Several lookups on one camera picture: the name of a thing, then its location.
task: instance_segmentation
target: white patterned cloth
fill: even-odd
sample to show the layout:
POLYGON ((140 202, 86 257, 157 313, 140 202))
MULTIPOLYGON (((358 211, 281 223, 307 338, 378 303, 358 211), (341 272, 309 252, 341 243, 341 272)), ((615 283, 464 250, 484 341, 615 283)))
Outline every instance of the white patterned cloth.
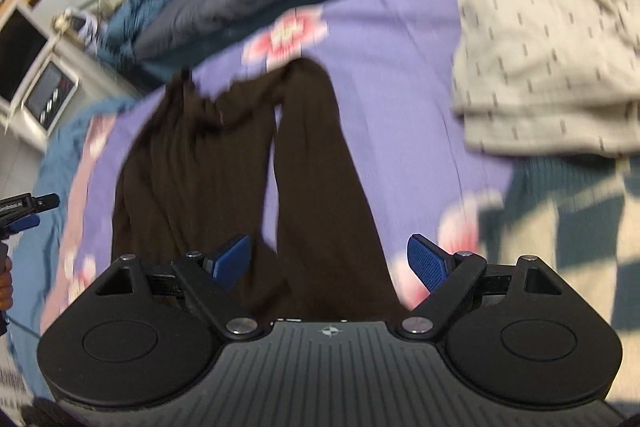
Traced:
POLYGON ((458 0, 453 110, 500 154, 640 150, 640 0, 458 0))
POLYGON ((640 156, 523 160, 481 222, 491 263, 537 255, 616 330, 623 361, 607 399, 640 412, 640 156))

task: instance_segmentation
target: pink flower print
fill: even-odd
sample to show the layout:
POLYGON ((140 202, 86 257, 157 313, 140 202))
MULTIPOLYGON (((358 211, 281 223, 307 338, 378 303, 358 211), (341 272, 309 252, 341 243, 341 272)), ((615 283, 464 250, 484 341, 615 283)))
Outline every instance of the pink flower print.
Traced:
POLYGON ((396 254, 387 266, 396 294, 405 308, 413 310, 429 296, 429 290, 409 266, 406 252, 396 254))
POLYGON ((267 58, 267 71, 302 55, 302 48, 317 44, 329 33, 326 22, 315 6, 294 8, 279 17, 272 27, 244 46, 242 61, 258 62, 267 58))
POLYGON ((485 208, 501 206, 502 195, 497 190, 487 189, 477 194, 466 194, 460 203, 443 213, 438 227, 438 246, 449 253, 479 253, 479 214, 485 208))
POLYGON ((92 142, 89 144, 89 154, 91 155, 92 159, 97 160, 100 157, 104 146, 107 144, 107 137, 109 136, 110 132, 111 129, 104 129, 103 132, 95 136, 92 142))
POLYGON ((79 274, 76 274, 71 281, 68 290, 68 303, 71 304, 75 301, 80 294, 89 286, 96 276, 95 259, 91 256, 87 256, 82 263, 82 270, 79 274))

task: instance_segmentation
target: human hand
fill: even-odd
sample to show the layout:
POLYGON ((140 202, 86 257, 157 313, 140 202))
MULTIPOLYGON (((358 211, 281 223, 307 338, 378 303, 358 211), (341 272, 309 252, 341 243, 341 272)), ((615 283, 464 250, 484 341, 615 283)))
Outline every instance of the human hand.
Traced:
POLYGON ((4 272, 0 275, 0 311, 7 311, 14 305, 14 286, 11 279, 11 269, 14 264, 8 257, 4 261, 4 272))

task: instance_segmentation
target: blue gripper pad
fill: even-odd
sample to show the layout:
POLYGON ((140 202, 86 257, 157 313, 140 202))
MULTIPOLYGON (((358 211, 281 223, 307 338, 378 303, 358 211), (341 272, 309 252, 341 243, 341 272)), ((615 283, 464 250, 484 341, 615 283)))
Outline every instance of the blue gripper pad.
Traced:
POLYGON ((23 217, 18 221, 9 225, 9 232, 12 234, 20 233, 23 230, 32 229, 40 224, 40 218, 33 214, 32 216, 23 217))
POLYGON ((213 261, 210 270, 211 278, 224 291, 229 291, 249 269, 250 263, 251 239, 248 235, 243 235, 232 241, 213 261))
POLYGON ((454 269, 453 257, 419 233, 406 246, 409 267, 430 292, 440 286, 454 269))

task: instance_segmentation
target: circular pad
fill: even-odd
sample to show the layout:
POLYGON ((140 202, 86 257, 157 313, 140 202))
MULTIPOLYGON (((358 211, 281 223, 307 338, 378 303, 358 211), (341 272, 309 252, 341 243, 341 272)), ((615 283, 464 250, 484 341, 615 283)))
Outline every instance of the circular pad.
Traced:
POLYGON ((566 326, 537 319, 510 324, 501 336, 504 346, 514 355, 537 362, 562 359, 576 343, 573 331, 566 326))
POLYGON ((100 324, 84 336, 84 350, 100 362, 124 363, 148 355, 158 343, 156 330, 134 321, 100 324))

